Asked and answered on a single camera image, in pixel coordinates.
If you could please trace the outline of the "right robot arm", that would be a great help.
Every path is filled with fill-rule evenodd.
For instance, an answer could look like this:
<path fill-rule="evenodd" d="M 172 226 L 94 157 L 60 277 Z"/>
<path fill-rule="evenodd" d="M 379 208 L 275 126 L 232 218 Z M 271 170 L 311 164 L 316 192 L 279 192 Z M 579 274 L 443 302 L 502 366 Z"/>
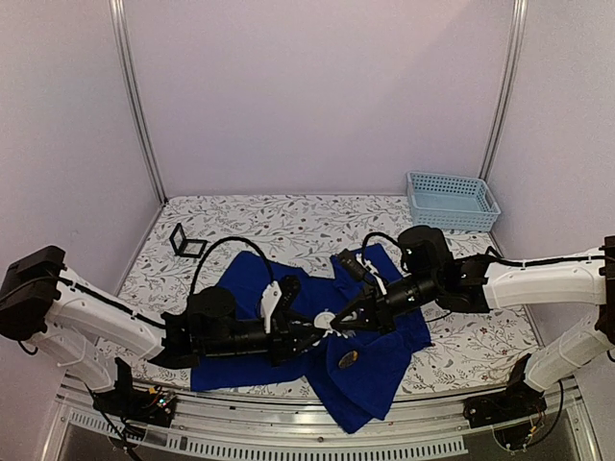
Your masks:
<path fill-rule="evenodd" d="M 521 304 L 584 303 L 598 308 L 546 348 L 515 363 L 497 399 L 504 418 L 518 418 L 557 381 L 614 348 L 613 237 L 585 253 L 525 260 L 489 254 L 456 258 L 443 231 L 429 226 L 403 231 L 397 246 L 406 277 L 367 287 L 331 321 L 334 330 L 389 333 L 397 317 L 427 303 L 463 314 Z"/>

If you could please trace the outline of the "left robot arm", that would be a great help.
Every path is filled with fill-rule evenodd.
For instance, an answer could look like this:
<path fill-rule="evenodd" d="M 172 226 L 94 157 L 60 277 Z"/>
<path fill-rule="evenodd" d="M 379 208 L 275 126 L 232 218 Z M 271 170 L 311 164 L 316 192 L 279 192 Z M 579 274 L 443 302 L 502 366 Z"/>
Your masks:
<path fill-rule="evenodd" d="M 231 291 L 191 294 L 180 314 L 154 317 L 91 285 L 44 247 L 11 263 L 1 283 L 1 334 L 53 357 L 123 417 L 143 406 L 128 384 L 131 368 L 101 358 L 90 337 L 104 338 L 164 369 L 194 369 L 204 357 L 265 355 L 278 365 L 317 344 L 325 331 L 293 310 L 301 285 L 286 276 L 265 286 L 256 318 L 240 320 Z"/>

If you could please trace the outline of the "round light blue brooch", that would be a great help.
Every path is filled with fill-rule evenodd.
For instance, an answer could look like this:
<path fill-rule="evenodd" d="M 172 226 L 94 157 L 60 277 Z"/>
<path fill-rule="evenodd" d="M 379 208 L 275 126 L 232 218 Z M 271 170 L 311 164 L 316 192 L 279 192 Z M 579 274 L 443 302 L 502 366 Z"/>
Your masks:
<path fill-rule="evenodd" d="M 335 314 L 329 311 L 318 313 L 313 319 L 313 325 L 316 328 L 329 330 L 332 328 L 332 321 L 335 319 Z"/>

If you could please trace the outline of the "round yellow blue brooch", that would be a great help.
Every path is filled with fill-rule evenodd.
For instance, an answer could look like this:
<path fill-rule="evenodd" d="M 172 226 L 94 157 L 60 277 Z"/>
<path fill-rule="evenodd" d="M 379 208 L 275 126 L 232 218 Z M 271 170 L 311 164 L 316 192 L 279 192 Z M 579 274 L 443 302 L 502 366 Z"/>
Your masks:
<path fill-rule="evenodd" d="M 341 370 L 345 370 L 353 366 L 359 358 L 358 351 L 349 351 L 346 352 L 337 363 L 337 366 Z"/>

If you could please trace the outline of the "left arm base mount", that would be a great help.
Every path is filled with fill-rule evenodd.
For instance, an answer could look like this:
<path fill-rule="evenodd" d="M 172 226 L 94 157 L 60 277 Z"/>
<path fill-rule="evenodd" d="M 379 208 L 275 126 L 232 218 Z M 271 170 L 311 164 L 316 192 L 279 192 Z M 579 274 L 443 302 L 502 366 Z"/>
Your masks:
<path fill-rule="evenodd" d="M 159 386 L 151 390 L 134 387 L 132 369 L 116 357 L 116 380 L 109 391 L 93 393 L 93 407 L 126 422 L 169 427 L 175 417 L 177 395 Z"/>

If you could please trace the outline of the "blue printed t-shirt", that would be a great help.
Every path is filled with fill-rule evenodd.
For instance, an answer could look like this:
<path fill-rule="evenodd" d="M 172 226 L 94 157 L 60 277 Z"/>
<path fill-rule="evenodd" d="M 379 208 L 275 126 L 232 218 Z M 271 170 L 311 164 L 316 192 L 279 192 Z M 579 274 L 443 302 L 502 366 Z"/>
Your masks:
<path fill-rule="evenodd" d="M 364 252 L 389 282 L 402 275 L 381 244 Z M 333 279 L 309 276 L 302 268 L 272 262 L 276 278 L 297 276 L 301 291 L 293 310 L 310 320 L 329 311 L 340 312 L 356 295 L 361 284 L 331 256 Z M 237 317 L 258 317 L 258 302 L 269 278 L 259 256 L 239 253 L 215 286 L 228 289 L 237 301 Z M 384 336 L 362 331 L 347 339 L 335 334 L 311 351 L 279 367 L 264 354 L 201 359 L 190 372 L 190 390 L 203 392 L 222 388 L 265 385 L 305 377 L 335 422 L 347 433 L 355 433 L 372 419 L 384 420 L 415 352 L 431 346 L 431 335 L 421 310 L 395 320 L 396 330 Z M 349 366 L 340 360 L 350 352 L 357 359 Z"/>

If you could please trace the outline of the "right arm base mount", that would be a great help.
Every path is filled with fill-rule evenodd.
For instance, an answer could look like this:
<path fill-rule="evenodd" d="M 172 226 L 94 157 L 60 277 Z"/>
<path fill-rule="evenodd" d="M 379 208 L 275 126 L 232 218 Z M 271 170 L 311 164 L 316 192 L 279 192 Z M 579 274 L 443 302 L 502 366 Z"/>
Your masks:
<path fill-rule="evenodd" d="M 463 403 L 463 417 L 471 428 L 537 417 L 535 423 L 525 421 L 520 425 L 497 429 L 496 442 L 504 449 L 526 449 L 543 422 L 547 409 L 544 392 L 535 391 L 524 382 L 529 358 L 530 355 L 526 354 L 515 363 L 503 391 L 469 398 Z"/>

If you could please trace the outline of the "light blue plastic basket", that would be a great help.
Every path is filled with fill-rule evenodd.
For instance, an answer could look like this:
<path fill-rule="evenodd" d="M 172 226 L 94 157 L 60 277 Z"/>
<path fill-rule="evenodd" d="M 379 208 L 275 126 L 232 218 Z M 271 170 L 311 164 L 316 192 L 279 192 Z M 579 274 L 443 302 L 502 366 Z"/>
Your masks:
<path fill-rule="evenodd" d="M 478 178 L 407 172 L 406 195 L 414 225 L 490 232 L 501 215 L 486 182 Z"/>

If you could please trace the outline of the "black brooch box yellow brooch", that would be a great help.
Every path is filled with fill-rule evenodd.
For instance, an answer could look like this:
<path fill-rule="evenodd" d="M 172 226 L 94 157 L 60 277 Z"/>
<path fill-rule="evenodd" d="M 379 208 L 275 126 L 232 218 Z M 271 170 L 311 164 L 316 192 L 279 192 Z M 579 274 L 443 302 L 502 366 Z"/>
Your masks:
<path fill-rule="evenodd" d="M 205 239 L 188 238 L 181 223 L 177 223 L 172 230 L 169 242 L 174 255 L 184 258 L 200 258 L 208 245 Z"/>

